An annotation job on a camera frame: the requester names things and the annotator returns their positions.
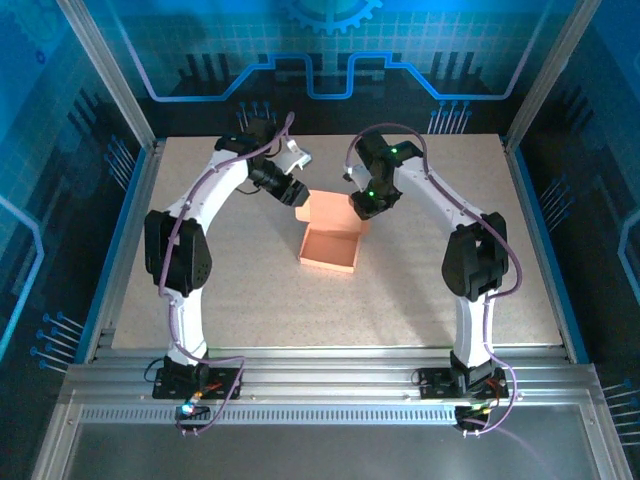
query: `box flap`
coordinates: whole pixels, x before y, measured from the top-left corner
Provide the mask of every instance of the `box flap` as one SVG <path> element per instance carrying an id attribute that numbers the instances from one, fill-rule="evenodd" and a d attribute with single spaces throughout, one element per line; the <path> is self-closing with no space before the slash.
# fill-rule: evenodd
<path id="1" fill-rule="evenodd" d="M 309 228 L 327 231 L 363 232 L 364 222 L 344 193 L 311 190 L 309 199 L 296 207 L 296 218 L 309 222 Z"/>

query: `gear graphic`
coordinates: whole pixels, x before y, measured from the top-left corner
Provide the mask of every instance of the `gear graphic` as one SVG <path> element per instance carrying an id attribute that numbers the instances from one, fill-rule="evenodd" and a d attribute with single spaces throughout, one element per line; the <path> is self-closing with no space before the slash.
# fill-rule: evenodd
<path id="1" fill-rule="evenodd" d="M 301 28 L 311 27 L 313 33 L 328 35 L 336 30 L 347 33 L 350 26 L 360 28 L 360 21 L 371 19 L 371 11 L 381 6 L 381 0 L 282 0 L 290 20 L 297 20 Z"/>
<path id="2" fill-rule="evenodd" d="M 62 27 L 55 0 L 5 0 L 0 10 L 13 13 L 23 33 L 36 45 L 53 40 Z"/>

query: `blue wall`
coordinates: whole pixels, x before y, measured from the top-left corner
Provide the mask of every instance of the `blue wall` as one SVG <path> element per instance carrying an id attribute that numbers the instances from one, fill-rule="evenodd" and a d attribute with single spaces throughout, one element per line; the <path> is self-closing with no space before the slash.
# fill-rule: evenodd
<path id="1" fill-rule="evenodd" d="M 636 388 L 639 25 L 636 0 L 602 2 L 521 146 L 601 381 L 608 386 L 629 377 Z M 626 451 L 637 469 L 638 450 Z"/>
<path id="2" fill-rule="evenodd" d="M 460 131 L 503 133 L 573 2 L 116 0 L 115 19 L 89 5 L 162 136 L 235 128 L 252 100 L 295 110 L 297 133 L 426 132 L 441 107 L 460 126 L 473 112 Z"/>
<path id="3" fill-rule="evenodd" d="M 55 2 L 0 2 L 0 40 L 0 478 L 21 479 L 75 350 L 43 316 L 84 324 L 140 148 Z"/>

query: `cable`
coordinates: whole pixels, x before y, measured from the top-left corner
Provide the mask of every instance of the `cable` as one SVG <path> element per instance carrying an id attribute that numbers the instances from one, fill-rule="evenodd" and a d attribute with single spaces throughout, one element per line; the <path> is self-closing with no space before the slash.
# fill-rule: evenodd
<path id="1" fill-rule="evenodd" d="M 410 127 L 407 127 L 405 125 L 401 125 L 399 123 L 379 123 L 377 125 L 372 125 L 370 127 L 365 128 L 355 136 L 355 138 L 349 144 L 349 148 L 347 149 L 345 166 L 347 167 L 348 171 L 350 171 L 350 169 L 352 168 L 351 152 L 353 151 L 358 140 L 360 140 L 360 138 L 362 138 L 362 136 L 365 135 L 366 133 L 372 130 L 377 130 L 381 127 L 393 127 L 393 128 L 399 128 L 399 129 L 405 130 L 411 133 L 412 135 L 414 135 L 420 141 L 420 145 L 422 146 L 422 164 L 423 164 L 424 172 L 426 175 L 426 179 L 429 180 L 431 184 L 436 188 L 436 190 L 438 190 L 438 192 L 440 192 L 447 200 L 449 200 L 449 202 L 451 202 L 456 208 L 458 208 L 461 213 L 468 215 L 474 221 L 478 222 L 485 230 L 487 230 L 493 236 L 493 238 L 495 238 L 496 241 L 502 246 L 502 248 L 505 249 L 505 251 L 507 252 L 507 255 L 509 255 L 509 258 L 513 262 L 513 265 L 516 269 L 515 285 L 511 287 L 509 290 L 505 290 L 504 292 L 496 292 L 491 295 L 486 295 L 483 302 L 484 309 L 482 314 L 482 325 L 483 325 L 483 328 L 482 328 L 483 342 L 482 343 L 484 344 L 485 350 L 489 354 L 489 358 L 491 358 L 491 360 L 496 362 L 498 365 L 506 368 L 511 374 L 511 378 L 513 381 L 513 394 L 511 396 L 511 399 L 509 400 L 509 405 L 507 406 L 507 410 L 505 411 L 504 415 L 495 424 L 491 426 L 487 427 L 487 425 L 485 424 L 485 428 L 481 432 L 479 432 L 478 435 L 489 433 L 490 431 L 498 428 L 498 426 L 500 426 L 507 419 L 507 417 L 511 413 L 511 410 L 513 409 L 515 399 L 518 396 L 518 380 L 516 377 L 516 372 L 513 370 L 511 365 L 500 360 L 493 353 L 492 348 L 489 345 L 489 310 L 490 310 L 491 302 L 493 300 L 495 300 L 496 298 L 512 295 L 520 289 L 520 286 L 522 285 L 522 265 L 520 264 L 520 260 L 518 259 L 513 249 L 504 240 L 504 238 L 502 238 L 502 236 L 498 232 L 496 232 L 496 230 L 491 225 L 489 225 L 482 217 L 480 217 L 479 215 L 476 215 L 474 212 L 467 209 L 467 207 L 461 204 L 442 185 L 438 183 L 436 178 L 433 176 L 431 169 L 429 168 L 429 161 L 427 160 L 427 142 L 425 141 L 424 138 L 422 138 L 422 135 L 420 135 L 416 130 Z"/>
<path id="2" fill-rule="evenodd" d="M 282 151 L 282 137 L 278 140 L 278 150 L 275 153 L 265 153 L 265 158 L 273 158 Z"/>
<path id="3" fill-rule="evenodd" d="M 156 383 L 155 380 L 149 380 L 147 378 L 147 374 L 149 373 L 149 371 L 153 368 L 153 366 L 158 363 L 161 362 L 162 360 L 164 360 L 164 358 L 156 358 L 155 360 L 153 360 L 149 365 L 147 365 L 147 368 L 144 369 L 144 373 L 142 374 L 142 376 L 144 377 L 146 382 L 149 383 Z"/>
<path id="4" fill-rule="evenodd" d="M 235 388 L 238 386 L 240 378 L 242 377 L 242 372 L 244 371 L 244 362 L 245 362 L 245 357 L 229 357 L 229 358 L 221 358 L 221 359 L 215 359 L 215 360 L 210 360 L 210 359 L 204 359 L 204 358 L 198 358 L 195 357 L 194 355 L 192 355 L 190 352 L 188 352 L 182 345 L 180 345 L 180 342 L 178 340 L 178 335 L 176 334 L 176 329 L 175 329 L 175 323 L 176 321 L 174 320 L 175 317 L 175 313 L 176 313 L 176 307 L 175 307 L 175 300 L 171 297 L 170 294 L 167 294 L 165 292 L 165 285 L 167 283 L 167 274 L 169 273 L 169 264 L 171 263 L 171 253 L 173 252 L 173 247 L 175 245 L 176 242 L 176 238 L 178 236 L 178 232 L 180 230 L 180 226 L 182 225 L 182 222 L 184 220 L 184 217 L 187 214 L 187 211 L 189 210 L 189 208 L 191 207 L 191 202 L 193 200 L 193 198 L 195 197 L 196 193 L 198 192 L 198 190 L 200 189 L 200 187 L 202 187 L 202 185 L 215 173 L 218 173 L 222 168 L 228 166 L 228 165 L 232 165 L 234 163 L 237 162 L 241 162 L 244 160 L 248 160 L 249 158 L 253 158 L 257 155 L 260 155 L 263 152 L 266 152 L 268 150 L 270 150 L 273 145 L 275 145 L 276 142 L 279 142 L 282 137 L 284 136 L 285 138 L 288 138 L 289 135 L 289 128 L 291 127 L 291 124 L 293 123 L 295 119 L 295 114 L 293 112 L 289 112 L 287 114 L 287 117 L 285 119 L 284 122 L 284 126 L 282 127 L 282 130 L 280 130 L 274 137 L 273 139 L 265 144 L 264 146 L 258 148 L 257 150 L 254 150 L 253 152 L 249 152 L 245 155 L 239 155 L 237 157 L 231 158 L 229 160 L 224 160 L 222 162 L 220 162 L 219 164 L 217 164 L 216 166 L 214 166 L 213 168 L 207 170 L 205 172 L 204 175 L 202 175 L 197 181 L 196 183 L 193 185 L 193 187 L 191 188 L 191 190 L 189 191 L 189 194 L 187 195 L 187 198 L 182 206 L 182 208 L 180 209 L 180 213 L 178 215 L 178 218 L 176 219 L 175 224 L 173 225 L 173 229 L 171 230 L 171 234 L 169 235 L 169 239 L 167 242 L 167 250 L 165 252 L 165 257 L 164 257 L 164 262 L 162 265 L 162 273 L 160 275 L 160 282 L 158 283 L 158 295 L 160 297 L 167 297 L 169 299 L 169 333 L 171 335 L 171 341 L 173 342 L 173 344 L 175 345 L 176 349 L 182 353 L 185 357 L 187 357 L 190 360 L 193 360 L 197 363 L 205 363 L 207 365 L 221 365 L 221 364 L 226 364 L 226 363 L 232 363 L 232 362 L 240 362 L 240 367 L 238 368 L 238 373 L 236 374 L 235 379 L 233 380 L 233 384 L 230 386 L 229 388 L 229 392 L 227 393 L 227 396 L 225 397 L 224 401 L 222 402 L 222 405 L 220 406 L 220 409 L 217 411 L 217 413 L 211 418 L 211 420 L 203 426 L 197 427 L 197 428 L 193 428 L 193 429 L 186 429 L 183 428 L 182 425 L 180 424 L 180 422 L 176 422 L 176 427 L 182 432 L 183 435 L 188 435 L 188 434 L 192 434 L 192 435 L 198 435 L 199 433 L 203 433 L 206 430 L 208 430 L 209 428 L 211 428 L 215 422 L 218 420 L 218 418 L 220 418 L 220 416 L 222 415 L 222 412 L 224 411 L 225 407 L 227 406 L 227 403 L 229 402 L 229 400 L 231 399 L 231 396 L 233 395 L 233 391 L 235 390 Z"/>
<path id="5" fill-rule="evenodd" d="M 477 420 L 474 418 L 467 418 L 465 419 L 465 421 L 469 423 L 475 423 L 476 425 L 481 425 L 483 428 L 486 428 L 486 426 L 489 423 L 489 421 L 483 422 L 482 420 Z M 512 440 L 515 440 L 522 448 L 524 448 L 527 452 L 531 454 L 531 456 L 540 464 L 540 466 L 542 466 L 542 468 L 544 468 L 544 470 L 547 472 L 547 474 L 549 474 L 549 476 L 552 479 L 558 480 L 558 476 L 553 472 L 553 469 L 549 466 L 547 462 L 545 462 L 544 458 L 542 458 L 542 456 L 536 451 L 535 448 L 531 446 L 529 442 L 527 442 L 523 438 L 520 438 L 518 435 L 505 429 L 504 427 L 496 427 L 496 430 L 502 433 L 503 435 L 511 438 Z"/>
<path id="6" fill-rule="evenodd" d="M 260 190 L 262 190 L 260 187 L 256 188 L 253 192 L 245 192 L 244 190 L 241 190 L 240 188 L 236 188 L 236 192 L 240 192 L 243 195 L 255 195 L 256 193 L 258 193 Z"/>

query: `pink box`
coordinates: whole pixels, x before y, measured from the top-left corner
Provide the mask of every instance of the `pink box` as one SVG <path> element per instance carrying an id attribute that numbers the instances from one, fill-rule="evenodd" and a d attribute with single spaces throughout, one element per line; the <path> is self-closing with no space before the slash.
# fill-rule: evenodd
<path id="1" fill-rule="evenodd" d="M 296 208 L 296 218 L 308 222 L 300 248 L 300 263 L 338 272 L 353 273 L 360 237 L 369 222 L 358 217 L 343 193 L 311 190 L 307 202 Z"/>

